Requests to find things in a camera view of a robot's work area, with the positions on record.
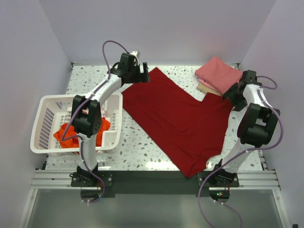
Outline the dark red t-shirt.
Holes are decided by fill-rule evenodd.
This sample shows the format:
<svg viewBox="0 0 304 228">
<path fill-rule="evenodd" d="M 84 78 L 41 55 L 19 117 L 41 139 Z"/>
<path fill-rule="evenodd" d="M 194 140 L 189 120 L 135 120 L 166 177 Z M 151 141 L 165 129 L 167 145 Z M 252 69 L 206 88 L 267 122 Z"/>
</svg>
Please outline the dark red t-shirt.
<svg viewBox="0 0 304 228">
<path fill-rule="evenodd" d="M 190 178 L 221 154 L 233 105 L 210 93 L 199 101 L 157 67 L 149 76 L 122 92 L 123 108 Z"/>
</svg>

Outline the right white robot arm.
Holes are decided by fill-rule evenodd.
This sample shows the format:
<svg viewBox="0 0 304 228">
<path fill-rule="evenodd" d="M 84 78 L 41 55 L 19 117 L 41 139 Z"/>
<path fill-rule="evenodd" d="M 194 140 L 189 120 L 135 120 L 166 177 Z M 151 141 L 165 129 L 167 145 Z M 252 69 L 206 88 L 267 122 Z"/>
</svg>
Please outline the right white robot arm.
<svg viewBox="0 0 304 228">
<path fill-rule="evenodd" d="M 280 111 L 267 101 L 264 88 L 258 82 L 257 73 L 247 70 L 242 73 L 240 81 L 223 94 L 224 99 L 232 102 L 235 111 L 246 109 L 246 112 L 237 129 L 236 144 L 214 166 L 210 177 L 212 184 L 221 187 L 235 181 L 239 167 L 249 154 L 270 143 Z"/>
</svg>

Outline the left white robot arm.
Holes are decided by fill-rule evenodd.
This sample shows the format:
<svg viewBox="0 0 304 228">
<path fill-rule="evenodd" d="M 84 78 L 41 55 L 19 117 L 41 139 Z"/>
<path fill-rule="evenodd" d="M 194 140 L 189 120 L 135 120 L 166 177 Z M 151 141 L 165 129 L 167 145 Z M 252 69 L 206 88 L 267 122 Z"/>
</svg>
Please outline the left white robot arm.
<svg viewBox="0 0 304 228">
<path fill-rule="evenodd" d="M 79 155 L 82 163 L 71 176 L 73 181 L 86 186 L 104 188 L 104 181 L 98 176 L 96 159 L 96 137 L 102 126 L 101 105 L 125 84 L 149 82 L 148 66 L 144 62 L 141 72 L 139 51 L 122 53 L 120 61 L 108 69 L 108 76 L 86 95 L 76 95 L 72 102 L 71 124 L 79 141 Z"/>
</svg>

